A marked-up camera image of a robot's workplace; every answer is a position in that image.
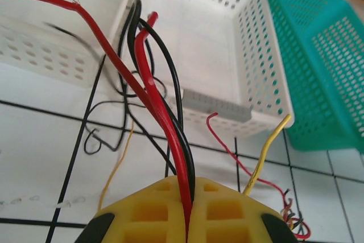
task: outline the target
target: white tile floor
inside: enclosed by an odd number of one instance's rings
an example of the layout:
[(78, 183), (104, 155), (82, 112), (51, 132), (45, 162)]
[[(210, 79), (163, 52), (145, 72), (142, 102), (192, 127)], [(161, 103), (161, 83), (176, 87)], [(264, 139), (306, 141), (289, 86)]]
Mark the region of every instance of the white tile floor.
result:
[[(0, 242), (72, 242), (96, 212), (100, 192), (119, 152), (105, 146), (95, 155), (84, 153), (87, 132), (82, 118), (92, 94), (42, 76), (0, 64)], [(92, 105), (109, 96), (101, 76)], [(89, 119), (105, 140), (116, 143), (122, 105), (104, 105)], [(141, 123), (166, 150), (162, 131), (143, 109), (133, 109)], [(223, 152), (206, 129), (185, 124), (195, 158), (196, 175), (232, 189), (242, 189), (248, 177)], [(268, 133), (249, 139), (220, 134), (232, 152), (253, 170)], [(95, 140), (88, 143), (97, 148)], [(105, 205), (164, 177), (166, 165), (149, 140), (134, 134)], [(295, 200), (312, 229), (307, 242), (360, 243), (364, 238), (364, 165), (354, 150), (301, 153), (281, 134), (272, 144), (262, 178)], [(272, 188), (257, 184), (251, 196), (279, 211), (282, 201)]]

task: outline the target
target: thin black wire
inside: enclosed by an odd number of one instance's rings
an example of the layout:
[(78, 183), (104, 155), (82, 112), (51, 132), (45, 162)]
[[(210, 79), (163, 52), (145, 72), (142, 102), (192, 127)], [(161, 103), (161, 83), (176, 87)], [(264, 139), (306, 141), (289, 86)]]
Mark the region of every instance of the thin black wire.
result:
[[(79, 36), (63, 29), (60, 28), (54, 24), (50, 24), (50, 23), (46, 23), (46, 25), (61, 31), (67, 35), (70, 35), (71, 37), (73, 37), (75, 40), (77, 40), (79, 43), (81, 43), (90, 53), (91, 55), (95, 58), (95, 60), (99, 60), (99, 55), (97, 54), (97, 52), (87, 43), (85, 42), (82, 38), (80, 38)], [(152, 52), (151, 52), (151, 48), (150, 45), (148, 43), (148, 41), (146, 40), (145, 42), (146, 44), (146, 48), (149, 54), (149, 60), (151, 62), (151, 70), (152, 73), (154, 74), (154, 70), (155, 70), (155, 66), (154, 66), (154, 59), (152, 56)], [(98, 129), (90, 129), (88, 128), (87, 124), (85, 126), (86, 130), (88, 131), (88, 136), (85, 139), (84, 142), (84, 152), (88, 155), (93, 155), (96, 154), (100, 151), (102, 145), (105, 145), (106, 147), (108, 147), (111, 151), (117, 151), (122, 143), (122, 140), (125, 136), (125, 132), (126, 132), (126, 124), (127, 124), (127, 115), (129, 115), (132, 120), (134, 120), (134, 122), (139, 126), (139, 128), (141, 129), (141, 131), (143, 132), (143, 134), (149, 139), (149, 141), (155, 146), (155, 148), (158, 150), (158, 152), (161, 154), (161, 156), (163, 157), (163, 159), (167, 162), (168, 167), (171, 169), (171, 172), (176, 175), (176, 169), (174, 168), (172, 162), (170, 161), (169, 157), (164, 153), (163, 149), (155, 142), (155, 140), (153, 139), (153, 137), (148, 133), (148, 131), (142, 126), (142, 124), (135, 118), (135, 116), (131, 113), (129, 106), (134, 105), (140, 108), (145, 108), (145, 106), (143, 105), (139, 105), (139, 104), (135, 104), (135, 103), (129, 103), (127, 101), (127, 98), (133, 98), (136, 97), (136, 95), (134, 94), (127, 94), (126, 90), (127, 90), (127, 86), (123, 86), (122, 85), (122, 91), (118, 90), (118, 88), (114, 85), (114, 82), (111, 80), (111, 77), (108, 73), (105, 73), (108, 82), (110, 83), (110, 85), (114, 88), (114, 90), (119, 93), (121, 96), (124, 97), (123, 101), (101, 101), (97, 104), (95, 104), (89, 111), (89, 113), (86, 115), (86, 119), (88, 119), (88, 117), (90, 116), (90, 114), (100, 105), (102, 104), (107, 104), (107, 103), (124, 103), (125, 106), (125, 111), (124, 111), (124, 118), (123, 118), (123, 125), (121, 127), (121, 135), (119, 137), (119, 140), (117, 142), (117, 145), (115, 147), (111, 146), (109, 143), (105, 142), (103, 139), (101, 139), (96, 133), (99, 131)], [(154, 80), (157, 81), (163, 88), (163, 98), (165, 98), (167, 96), (167, 88), (166, 86), (163, 84), (162, 81), (160, 81), (158, 78), (154, 77)], [(87, 146), (88, 146), (88, 142), (90, 141), (90, 139), (94, 138), (96, 140), (98, 140), (98, 147), (96, 150), (94, 151), (88, 151)]]
[[(175, 115), (173, 114), (173, 112), (171, 111), (169, 106), (166, 104), (165, 100), (163, 98), (162, 98), (162, 100), (164, 102), (164, 105), (166, 106), (168, 114), (171, 117), (173, 126), (174, 126), (174, 128), (176, 130), (177, 137), (178, 137), (178, 139), (180, 141), (180, 144), (181, 144), (181, 148), (182, 148), (184, 158), (185, 158), (185, 162), (186, 162), (191, 200), (193, 202), (193, 199), (194, 199), (194, 196), (195, 196), (195, 182), (196, 182), (195, 165), (194, 165), (194, 162), (193, 162), (191, 149), (189, 147), (186, 136), (183, 133), (183, 109), (182, 109), (181, 90), (180, 90), (178, 75), (177, 75), (176, 68), (174, 66), (173, 60), (171, 58), (171, 55), (169, 54), (169, 52), (167, 50), (167, 47), (165, 46), (165, 44), (163, 43), (163, 41), (161, 40), (159, 35), (153, 30), (153, 28), (150, 27), (147, 22), (145, 22), (143, 19), (140, 18), (141, 10), (142, 10), (141, 0), (134, 0), (133, 5), (132, 5), (132, 7), (130, 9), (130, 12), (128, 14), (128, 17), (127, 17), (127, 19), (130, 20), (129, 31), (127, 33), (127, 45), (128, 45), (128, 48), (129, 48), (131, 58), (132, 58), (133, 63), (135, 65), (135, 68), (137, 69), (137, 71), (139, 71), (138, 70), (138, 65), (137, 65), (137, 60), (135, 58), (134, 42), (135, 42), (137, 26), (140, 23), (143, 27), (146, 28), (146, 30), (150, 33), (150, 35), (156, 41), (157, 45), (161, 49), (161, 51), (162, 51), (162, 53), (163, 53), (163, 55), (164, 55), (164, 57), (165, 57), (165, 59), (167, 61), (169, 70), (170, 70), (171, 75), (172, 75), (173, 85), (174, 85), (174, 88), (175, 88), (178, 119), (176, 119)], [(123, 36), (121, 36), (120, 41), (119, 41), (118, 53), (121, 53), (122, 43), (123, 43)]]

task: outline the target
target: red wire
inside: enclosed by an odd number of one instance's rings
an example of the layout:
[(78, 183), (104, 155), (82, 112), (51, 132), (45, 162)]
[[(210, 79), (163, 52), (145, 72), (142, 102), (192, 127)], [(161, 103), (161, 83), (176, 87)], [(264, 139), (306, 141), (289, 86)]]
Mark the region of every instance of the red wire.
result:
[(135, 77), (131, 74), (131, 72), (127, 69), (127, 67), (124, 65), (124, 63), (121, 61), (121, 59), (118, 57), (118, 55), (113, 50), (110, 43), (107, 41), (106, 37), (102, 33), (101, 29), (95, 22), (95, 20), (91, 17), (91, 15), (84, 9), (78, 2), (69, 2), (66, 0), (38, 0), (42, 2), (47, 2), (50, 4), (53, 4), (55, 6), (59, 6), (62, 8), (65, 8), (67, 10), (76, 11), (89, 25), (92, 32), (94, 33), (95, 37), (97, 38), (98, 42), (100, 43), (101, 47), (104, 49), (107, 56), (110, 58), (111, 62), (113, 62), (114, 66), (118, 70), (118, 72), (123, 76), (125, 81), (129, 84), (129, 86), (132, 88), (132, 90), (135, 92), (135, 94), (138, 95), (140, 100), (143, 102), (143, 104), (146, 106), (146, 108), (150, 111), (150, 113), (153, 115), (153, 117), (157, 120), (156, 114), (154, 112), (154, 109), (151, 105), (151, 102), (149, 101), (149, 98), (147, 97), (146, 92), (141, 87), (141, 85), (137, 82)]
[[(156, 12), (153, 12), (148, 18), (148, 24), (150, 26), (153, 26), (157, 18), (158, 14)], [(146, 87), (147, 95), (152, 102), (152, 106), (155, 113), (157, 114), (159, 123), (166, 134), (168, 144), (171, 147), (172, 155), (176, 163), (177, 179), (180, 187), (180, 196), (185, 217), (186, 234), (188, 234), (189, 218), (191, 216), (192, 210), (192, 201), (189, 191), (187, 168), (181, 144), (178, 140), (175, 128), (173, 126), (170, 116), (168, 115), (166, 107), (164, 106), (163, 101), (160, 98), (160, 94), (154, 83), (152, 73), (148, 66), (147, 56), (144, 51), (144, 41), (146, 40), (148, 34), (149, 33), (147, 32), (147, 30), (143, 28), (136, 36), (134, 42), (135, 57), (140, 71), (140, 77), (142, 78), (142, 81)]]
[(97, 38), (98, 42), (100, 43), (101, 47), (104, 49), (106, 55), (109, 57), (111, 62), (114, 64), (114, 66), (116, 67), (118, 72), (122, 75), (122, 77), (125, 79), (125, 81), (129, 84), (129, 86), (132, 88), (132, 90), (135, 92), (135, 94), (138, 95), (141, 102), (146, 106), (146, 108), (153, 115), (153, 117), (161, 125), (163, 125), (163, 129), (166, 132), (166, 136), (167, 136), (168, 140), (173, 140), (173, 142), (170, 143), (171, 148), (173, 147), (173, 149), (172, 149), (172, 152), (174, 152), (173, 157), (175, 157), (176, 164), (180, 165), (179, 166), (179, 170), (180, 170), (179, 183), (181, 183), (180, 184), (181, 199), (182, 199), (182, 202), (184, 205), (185, 220), (187, 223), (189, 223), (192, 204), (191, 204), (191, 197), (189, 194), (186, 165), (181, 160), (181, 156), (180, 156), (181, 153), (179, 153), (179, 151), (181, 151), (180, 144), (179, 144), (179, 142), (176, 143), (176, 140), (174, 138), (176, 136), (174, 127), (171, 126), (170, 124), (168, 124), (169, 116), (166, 117), (161, 114), (156, 114), (154, 106), (152, 105), (147, 93), (140, 86), (140, 84), (136, 81), (135, 77), (131, 74), (131, 72), (127, 69), (127, 67), (123, 64), (123, 62), (118, 57), (118, 55), (115, 53), (112, 46), (107, 41), (106, 37), (102, 33), (101, 29), (99, 28), (99, 26), (97, 25), (95, 20), (78, 2), (76, 2), (76, 1), (69, 2), (69, 1), (65, 1), (65, 0), (37, 0), (37, 1), (47, 2), (47, 3), (62, 7), (67, 10), (76, 11), (89, 25), (90, 29), (94, 33), (94, 35)]
[[(211, 115), (209, 115), (206, 119), (206, 124), (208, 129), (210, 130), (211, 134), (213, 134), (213, 136), (215, 137), (215, 139), (222, 145), (222, 147), (225, 149), (225, 151), (234, 158), (234, 160), (238, 163), (238, 165), (241, 167), (241, 169), (243, 169), (245, 171), (245, 173), (247, 173), (249, 176), (251, 176), (251, 172), (249, 172), (249, 170), (240, 162), (240, 160), (230, 151), (230, 149), (228, 148), (228, 146), (226, 144), (224, 144), (224, 142), (219, 138), (219, 136), (215, 133), (215, 131), (212, 129), (211, 124), (210, 124), (210, 120), (217, 116), (218, 113), (215, 112)], [(282, 195), (282, 199), (283, 199), (283, 208), (284, 209), (289, 209), (292, 206), (292, 201), (290, 201), (289, 203), (286, 202), (286, 195), (285, 193), (282, 191), (281, 188), (279, 188), (276, 184), (271, 183), (267, 180), (264, 179), (260, 179), (258, 178), (257, 181), (265, 183), (266, 185), (272, 186), (274, 188), (276, 188), (280, 194)], [(308, 227), (308, 225), (305, 222), (302, 222), (302, 224), (305, 226), (305, 228), (307, 229), (307, 233), (302, 235), (302, 234), (294, 234), (298, 239), (308, 239), (311, 236), (311, 230)]]

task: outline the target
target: thin yellow wire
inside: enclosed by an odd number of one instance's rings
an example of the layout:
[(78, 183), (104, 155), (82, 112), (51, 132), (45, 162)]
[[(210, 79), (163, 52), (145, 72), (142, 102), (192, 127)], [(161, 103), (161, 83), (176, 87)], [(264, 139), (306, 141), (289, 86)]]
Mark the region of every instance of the thin yellow wire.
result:
[(258, 160), (258, 164), (253, 172), (253, 174), (250, 176), (250, 179), (248, 181), (248, 184), (245, 186), (245, 189), (243, 191), (243, 195), (249, 195), (252, 188), (254, 187), (255, 182), (257, 182), (257, 179), (259, 178), (260, 172), (262, 171), (264, 161), (266, 160), (266, 156), (268, 153), (268, 149), (274, 139), (278, 136), (278, 134), (283, 130), (285, 125), (289, 122), (289, 120), (292, 118), (291, 115), (287, 115), (280, 124), (275, 128), (275, 130), (270, 134), (268, 139), (266, 140), (266, 143), (263, 145), (262, 152), (260, 153), (260, 157)]
[(124, 148), (123, 155), (121, 156), (121, 159), (119, 160), (118, 164), (114, 167), (114, 169), (111, 172), (109, 178), (107, 179), (107, 182), (105, 184), (104, 189), (102, 190), (102, 193), (101, 193), (101, 196), (100, 196), (100, 200), (98, 201), (98, 208), (97, 208), (98, 211), (101, 210), (102, 202), (104, 201), (104, 197), (105, 197), (105, 194), (106, 194), (107, 189), (109, 188), (109, 185), (111, 183), (111, 180), (113, 179), (116, 171), (119, 169), (121, 163), (123, 162), (123, 160), (125, 158), (126, 151), (127, 151), (128, 146), (129, 146), (130, 139), (131, 139), (131, 136), (133, 135), (133, 132), (134, 132), (134, 121), (131, 123), (131, 130), (130, 130), (129, 137), (128, 137), (127, 141), (126, 141), (126, 145), (125, 145), (125, 148)]

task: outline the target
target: teal basket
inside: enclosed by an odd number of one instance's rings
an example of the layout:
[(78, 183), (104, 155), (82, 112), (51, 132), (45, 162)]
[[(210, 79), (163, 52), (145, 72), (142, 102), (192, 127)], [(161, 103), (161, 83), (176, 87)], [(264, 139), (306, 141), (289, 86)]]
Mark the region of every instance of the teal basket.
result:
[(301, 151), (364, 153), (364, 26), (345, 0), (269, 0)]

